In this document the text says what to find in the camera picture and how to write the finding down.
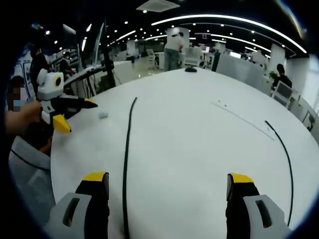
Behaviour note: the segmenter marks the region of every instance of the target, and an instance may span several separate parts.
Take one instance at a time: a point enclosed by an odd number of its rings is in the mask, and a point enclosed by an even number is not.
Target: person sitting
[[[69,51],[65,52],[62,60],[60,61],[60,72],[63,73],[64,80],[75,74],[72,68],[69,66],[71,53]]]
[[[285,83],[287,86],[289,86],[290,88],[293,87],[293,83],[291,82],[291,80],[288,79],[288,77],[285,75],[285,68],[282,64],[278,64],[277,65],[277,71],[279,73],[279,76],[277,76],[273,82],[273,86],[272,89],[275,89],[278,85],[278,82],[281,81],[283,83]]]

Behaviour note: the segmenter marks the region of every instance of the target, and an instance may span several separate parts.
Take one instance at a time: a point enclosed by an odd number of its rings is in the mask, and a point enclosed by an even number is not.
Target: black strap
[[[280,140],[280,143],[282,144],[282,146],[284,147],[284,150],[286,152],[287,158],[288,158],[288,163],[289,163],[289,170],[290,170],[290,178],[291,178],[291,202],[290,202],[290,212],[289,212],[289,217],[288,217],[288,223],[287,225],[289,226],[290,224],[290,219],[291,219],[291,214],[293,212],[293,201],[294,201],[294,178],[293,178],[293,170],[291,168],[291,162],[290,162],[290,158],[289,158],[289,154],[287,152],[287,149],[285,147],[285,144],[283,143],[283,141],[281,140],[280,136],[277,134],[277,132],[275,131],[275,129],[267,122],[267,120],[265,120],[266,124],[275,132],[276,136],[278,137],[278,139]]]
[[[124,218],[124,236],[125,239],[130,238],[129,232],[129,221],[128,221],[128,209],[127,209],[127,202],[126,202],[126,178],[127,178],[127,170],[128,170],[128,156],[129,156],[129,144],[130,144],[130,132],[131,132],[131,121],[132,121],[132,111],[133,106],[138,98],[135,97],[129,116],[129,127],[128,127],[128,134],[126,136],[126,145],[125,145],[125,158],[124,158],[124,169],[123,169],[123,218]]]

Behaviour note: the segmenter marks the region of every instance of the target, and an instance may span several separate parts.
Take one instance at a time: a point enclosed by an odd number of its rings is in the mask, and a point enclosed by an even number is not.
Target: small white object
[[[104,119],[107,118],[109,116],[109,113],[107,112],[99,112],[99,119]]]

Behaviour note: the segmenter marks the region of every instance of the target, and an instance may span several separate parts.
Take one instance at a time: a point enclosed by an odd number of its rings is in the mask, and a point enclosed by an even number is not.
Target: table
[[[291,179],[285,151],[276,137],[243,119],[255,125],[267,120],[289,152],[295,190],[290,227],[296,228],[319,188],[316,141],[272,98],[230,77],[197,70],[164,72],[115,87],[93,98],[99,107],[69,119],[72,134],[53,136],[55,201],[74,192],[90,172],[108,171],[109,235],[123,238],[125,142],[130,107],[138,97],[127,177],[131,238],[226,238],[230,172],[251,177],[259,192],[284,211],[287,222]],[[100,111],[109,117],[98,119]]]

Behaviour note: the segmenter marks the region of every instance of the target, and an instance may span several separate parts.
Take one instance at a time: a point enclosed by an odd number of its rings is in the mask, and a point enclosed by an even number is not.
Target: white wall
[[[271,46],[271,58],[269,61],[269,66],[267,67],[267,70],[269,72],[275,71],[277,72],[277,65],[285,63],[286,60],[286,52],[285,49],[281,46],[278,46],[276,44],[272,44]]]

